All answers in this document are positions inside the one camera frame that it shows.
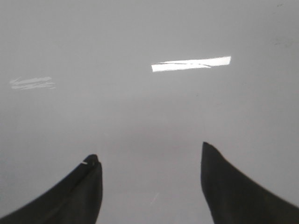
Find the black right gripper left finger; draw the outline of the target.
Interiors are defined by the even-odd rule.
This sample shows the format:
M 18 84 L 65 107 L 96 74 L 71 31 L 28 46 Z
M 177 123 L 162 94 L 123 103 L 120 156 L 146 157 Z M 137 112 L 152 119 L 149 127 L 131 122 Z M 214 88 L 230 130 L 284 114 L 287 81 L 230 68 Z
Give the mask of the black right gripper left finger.
M 2 224 L 94 224 L 103 195 L 102 165 L 87 156 L 50 190 L 2 217 Z

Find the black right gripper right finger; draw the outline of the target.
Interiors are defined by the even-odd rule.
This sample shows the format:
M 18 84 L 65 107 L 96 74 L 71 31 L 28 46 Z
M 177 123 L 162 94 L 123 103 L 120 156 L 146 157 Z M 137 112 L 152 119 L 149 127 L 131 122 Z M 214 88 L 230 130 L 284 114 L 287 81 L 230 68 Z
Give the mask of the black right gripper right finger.
M 297 206 L 260 186 L 203 142 L 201 187 L 215 224 L 297 224 Z

